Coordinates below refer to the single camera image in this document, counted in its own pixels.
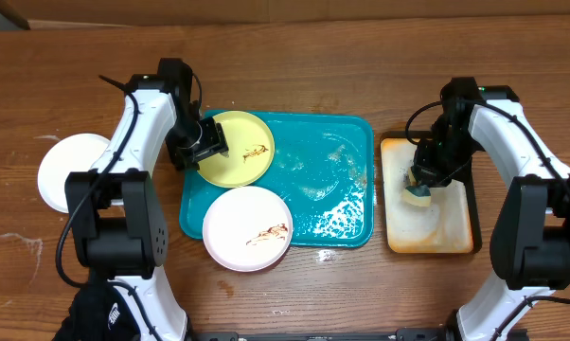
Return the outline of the green yellow sponge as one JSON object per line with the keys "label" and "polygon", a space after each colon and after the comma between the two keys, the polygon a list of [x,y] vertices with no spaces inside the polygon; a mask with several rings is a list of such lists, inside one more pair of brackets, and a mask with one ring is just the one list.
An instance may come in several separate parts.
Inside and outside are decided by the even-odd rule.
{"label": "green yellow sponge", "polygon": [[432,203],[431,191],[426,185],[406,185],[401,198],[405,203],[418,207],[428,207]]}

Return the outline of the yellow plate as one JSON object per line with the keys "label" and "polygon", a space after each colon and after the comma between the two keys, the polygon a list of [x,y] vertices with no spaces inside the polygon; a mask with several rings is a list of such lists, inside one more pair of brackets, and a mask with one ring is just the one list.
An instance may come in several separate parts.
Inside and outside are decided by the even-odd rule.
{"label": "yellow plate", "polygon": [[226,111],[213,118],[222,125],[228,156],[208,157],[199,163],[198,173],[221,188],[254,183],[269,169],[275,155],[271,130],[259,117],[243,111]]}

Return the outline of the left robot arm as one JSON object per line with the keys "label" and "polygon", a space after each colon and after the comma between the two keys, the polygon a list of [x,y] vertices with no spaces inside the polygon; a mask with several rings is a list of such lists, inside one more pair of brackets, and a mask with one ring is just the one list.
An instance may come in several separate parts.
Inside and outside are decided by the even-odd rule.
{"label": "left robot arm", "polygon": [[202,116],[202,102],[191,97],[201,83],[180,59],[111,84],[125,99],[116,131],[90,169],[70,172],[64,184],[69,218],[55,263],[78,291],[55,337],[194,340],[164,269],[169,232],[151,174],[162,148],[179,171],[226,156],[223,127]]}

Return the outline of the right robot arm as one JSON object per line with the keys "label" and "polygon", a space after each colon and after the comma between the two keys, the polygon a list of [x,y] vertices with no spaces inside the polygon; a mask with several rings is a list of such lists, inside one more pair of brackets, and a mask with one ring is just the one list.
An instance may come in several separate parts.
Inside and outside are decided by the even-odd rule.
{"label": "right robot arm", "polygon": [[492,273],[446,325],[424,331],[429,340],[526,340],[516,323],[541,301],[570,305],[554,294],[570,284],[570,167],[525,118],[507,85],[451,79],[440,91],[442,113],[417,149],[402,198],[430,202],[431,188],[467,182],[472,157],[489,155],[508,188],[490,239]]}

